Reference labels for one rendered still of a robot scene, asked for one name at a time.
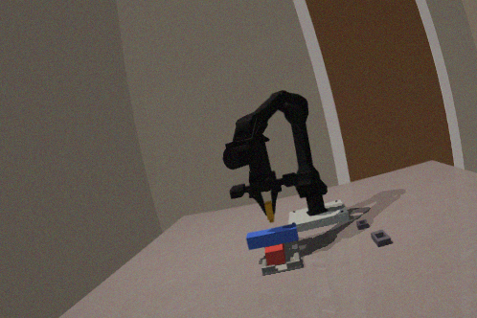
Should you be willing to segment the red long rectangular block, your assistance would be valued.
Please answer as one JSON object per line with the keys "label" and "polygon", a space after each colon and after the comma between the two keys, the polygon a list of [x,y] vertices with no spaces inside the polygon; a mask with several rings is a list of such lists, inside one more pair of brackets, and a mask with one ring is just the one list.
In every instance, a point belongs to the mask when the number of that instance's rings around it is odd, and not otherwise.
{"label": "red long rectangular block", "polygon": [[284,243],[265,247],[264,254],[267,266],[285,263]]}

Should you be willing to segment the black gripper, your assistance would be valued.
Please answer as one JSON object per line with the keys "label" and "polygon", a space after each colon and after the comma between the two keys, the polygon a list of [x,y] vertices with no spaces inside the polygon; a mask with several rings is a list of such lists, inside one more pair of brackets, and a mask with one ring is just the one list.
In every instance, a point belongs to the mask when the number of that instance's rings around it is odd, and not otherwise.
{"label": "black gripper", "polygon": [[[265,170],[267,169],[268,172],[272,171],[269,159],[260,161],[257,163],[251,163],[249,164],[249,169],[253,170],[255,173],[259,173],[263,169]],[[287,187],[293,187],[293,186],[299,185],[297,180],[297,174],[295,172],[282,174],[282,176],[283,178],[277,179],[277,184],[270,185],[272,210],[274,214],[276,211],[276,199],[277,199],[278,193],[282,191],[281,185],[285,185]],[[254,198],[257,202],[259,202],[259,205],[262,211],[266,215],[264,202],[262,200],[262,194],[261,193],[254,194],[252,189],[250,188],[250,185],[245,186],[245,184],[237,184],[237,185],[234,185],[230,190],[231,199],[243,197],[244,193],[249,193],[249,198]]]}

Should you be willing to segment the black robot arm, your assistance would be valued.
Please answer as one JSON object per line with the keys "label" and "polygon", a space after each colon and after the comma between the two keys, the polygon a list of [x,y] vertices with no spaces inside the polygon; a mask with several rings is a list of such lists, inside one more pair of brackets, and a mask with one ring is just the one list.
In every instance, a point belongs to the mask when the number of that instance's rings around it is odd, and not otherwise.
{"label": "black robot arm", "polygon": [[[233,142],[225,144],[223,162],[228,169],[235,170],[269,159],[265,145],[269,138],[265,137],[263,133],[268,126],[268,120],[280,110],[291,124],[299,165],[296,173],[299,185],[294,187],[301,198],[307,199],[307,214],[309,216],[328,212],[322,196],[327,194],[328,188],[320,179],[319,172],[313,167],[307,136],[307,99],[284,90],[270,96],[254,112],[236,121]],[[250,171],[249,184],[254,194],[269,192],[270,185],[277,184],[275,171],[268,172],[267,169],[263,169],[259,173]]]}

